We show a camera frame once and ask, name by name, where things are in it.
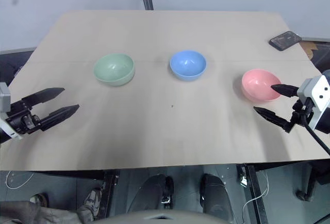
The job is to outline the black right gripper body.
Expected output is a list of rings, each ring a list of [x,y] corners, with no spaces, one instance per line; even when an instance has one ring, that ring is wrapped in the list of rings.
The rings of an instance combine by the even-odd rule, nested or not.
[[[293,105],[293,112],[290,122],[292,126],[300,125],[309,132],[311,128],[307,122],[309,115],[312,112],[312,100],[310,97],[307,97],[304,102],[300,99],[296,101]]]

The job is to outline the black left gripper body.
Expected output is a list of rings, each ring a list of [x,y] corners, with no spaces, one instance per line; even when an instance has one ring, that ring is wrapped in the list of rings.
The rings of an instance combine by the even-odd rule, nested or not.
[[[6,112],[6,122],[18,134],[31,134],[40,129],[40,119],[31,113],[32,106],[24,100],[19,100],[10,106]]]

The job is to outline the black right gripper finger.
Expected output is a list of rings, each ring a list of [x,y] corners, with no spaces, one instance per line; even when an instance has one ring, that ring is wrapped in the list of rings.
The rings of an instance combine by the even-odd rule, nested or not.
[[[287,85],[287,84],[273,84],[271,85],[271,88],[279,93],[280,95],[286,96],[286,97],[298,97],[297,91],[298,87]]]
[[[291,131],[293,127],[292,123],[282,117],[277,116],[275,112],[261,107],[253,107],[253,109],[268,122],[281,127],[286,133]]]

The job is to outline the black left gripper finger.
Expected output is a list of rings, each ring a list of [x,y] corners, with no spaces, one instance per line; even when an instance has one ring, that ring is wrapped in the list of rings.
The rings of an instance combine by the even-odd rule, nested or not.
[[[48,102],[56,98],[61,94],[65,89],[64,88],[47,88],[36,93],[33,93],[29,96],[26,96],[21,99],[21,101],[26,104],[28,107],[33,107],[35,105]]]
[[[47,117],[40,120],[40,129],[46,131],[51,127],[63,122],[64,120],[70,118],[79,108],[79,105],[67,106],[60,108]]]

